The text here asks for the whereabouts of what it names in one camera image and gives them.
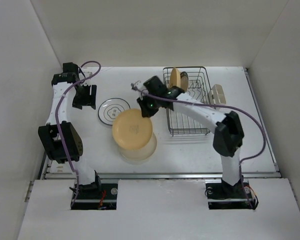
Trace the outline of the tan rimmed patterned plate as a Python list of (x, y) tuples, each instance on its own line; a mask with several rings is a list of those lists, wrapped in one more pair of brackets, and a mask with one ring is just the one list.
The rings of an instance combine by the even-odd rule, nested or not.
[(120, 113), (112, 125), (112, 136), (119, 147), (138, 150), (148, 144), (153, 135), (153, 124), (142, 117), (140, 109), (131, 108)]

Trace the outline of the cream plate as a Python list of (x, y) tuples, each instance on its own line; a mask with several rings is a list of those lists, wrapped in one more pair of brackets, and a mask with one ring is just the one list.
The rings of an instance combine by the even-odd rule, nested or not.
[(120, 154), (125, 158), (125, 161), (130, 164), (143, 164), (145, 163), (156, 151), (157, 137), (153, 133), (149, 142), (140, 149), (127, 150), (118, 147)]

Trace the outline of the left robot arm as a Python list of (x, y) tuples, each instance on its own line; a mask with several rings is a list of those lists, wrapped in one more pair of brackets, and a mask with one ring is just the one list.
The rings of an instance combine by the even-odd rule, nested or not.
[(68, 163), (76, 178), (76, 185), (71, 190), (74, 202), (80, 193), (80, 174), (74, 162), (83, 155), (83, 141), (71, 123), (69, 113), (73, 108), (96, 109), (97, 86), (85, 82), (101, 71), (98, 61), (90, 60), (81, 66), (73, 62), (62, 65), (62, 72), (54, 74), (51, 86), (52, 105), (45, 125), (38, 128), (38, 135), (50, 160), (59, 164)]

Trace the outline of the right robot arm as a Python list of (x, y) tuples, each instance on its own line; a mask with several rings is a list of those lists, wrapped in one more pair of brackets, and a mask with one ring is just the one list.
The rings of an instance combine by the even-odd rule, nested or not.
[(131, 84), (139, 92), (137, 103), (142, 117), (153, 117), (160, 108), (183, 114), (209, 129), (213, 134), (212, 146), (221, 157), (222, 198), (240, 198), (244, 190), (241, 186), (240, 148), (243, 144), (244, 131), (239, 115), (231, 111), (223, 113), (192, 98), (178, 86), (167, 87), (158, 76), (147, 81)]

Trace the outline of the tan wooden plate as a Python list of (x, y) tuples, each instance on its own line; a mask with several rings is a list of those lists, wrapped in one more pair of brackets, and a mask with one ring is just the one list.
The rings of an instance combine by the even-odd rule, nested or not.
[(169, 88), (172, 87), (181, 88), (181, 73), (176, 67), (172, 68), (169, 78)]

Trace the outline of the white cutlery holder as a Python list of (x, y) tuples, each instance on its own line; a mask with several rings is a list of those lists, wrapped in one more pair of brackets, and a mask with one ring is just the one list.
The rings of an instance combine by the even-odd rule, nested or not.
[(223, 87), (220, 84), (215, 84), (212, 86), (208, 92), (208, 97), (211, 104), (214, 105), (226, 105), (226, 97), (223, 90)]

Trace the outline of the aluminium front rail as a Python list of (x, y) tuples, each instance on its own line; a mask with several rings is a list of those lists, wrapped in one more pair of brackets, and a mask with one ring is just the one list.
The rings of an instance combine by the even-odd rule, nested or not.
[[(221, 173), (99, 173), (101, 179), (220, 179)], [(280, 172), (246, 172), (243, 176), (252, 178), (281, 178)], [(45, 173), (41, 180), (74, 179), (71, 173)]]

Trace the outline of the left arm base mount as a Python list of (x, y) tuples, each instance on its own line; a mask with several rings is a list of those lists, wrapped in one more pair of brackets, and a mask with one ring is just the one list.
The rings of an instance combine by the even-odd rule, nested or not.
[(118, 197), (117, 183), (102, 183), (97, 185), (95, 182), (79, 185), (78, 196), (76, 188), (70, 187), (73, 191), (71, 210), (116, 210)]

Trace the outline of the aluminium right rail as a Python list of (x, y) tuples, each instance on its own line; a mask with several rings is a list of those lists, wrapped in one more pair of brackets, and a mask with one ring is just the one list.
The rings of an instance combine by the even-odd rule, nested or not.
[(257, 101), (256, 95), (255, 95), (255, 92), (253, 90), (253, 86), (252, 86), (252, 83), (251, 83), (251, 80), (250, 80), (250, 76), (249, 76), (249, 71), (248, 71), (248, 69), (246, 67), (244, 67), (243, 70), (244, 70), (244, 73), (245, 73), (245, 76), (246, 76), (246, 79), (247, 79), (247, 83), (249, 85), (249, 89), (250, 89), (250, 92), (251, 92), (251, 95), (252, 95), (252, 98), (253, 98), (253, 101), (254, 101), (254, 105), (255, 105), (256, 110), (257, 110), (257, 114), (258, 114), (258, 117), (259, 117), (259, 120), (260, 120), (260, 124), (261, 124), (261, 126), (262, 126), (262, 128), (263, 128), (263, 130), (265, 132), (267, 149), (270, 152), (270, 155), (271, 155), (271, 158), (272, 158), (272, 161), (273, 161), (273, 165), (274, 165), (275, 171), (279, 173), (280, 169), (279, 169), (276, 157), (274, 155), (274, 151), (273, 151), (273, 148), (272, 148), (272, 145), (271, 145), (268, 133), (267, 133), (267, 129), (266, 129), (266, 126), (265, 126), (265, 123), (264, 123), (264, 120), (263, 120), (263, 117), (262, 117), (259, 105), (258, 105), (258, 101)]

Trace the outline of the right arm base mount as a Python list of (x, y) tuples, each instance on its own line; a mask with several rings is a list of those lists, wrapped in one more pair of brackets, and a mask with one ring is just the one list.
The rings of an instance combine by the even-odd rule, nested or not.
[(248, 181), (234, 186), (224, 182), (207, 182), (205, 196), (209, 210), (256, 210), (259, 199)]

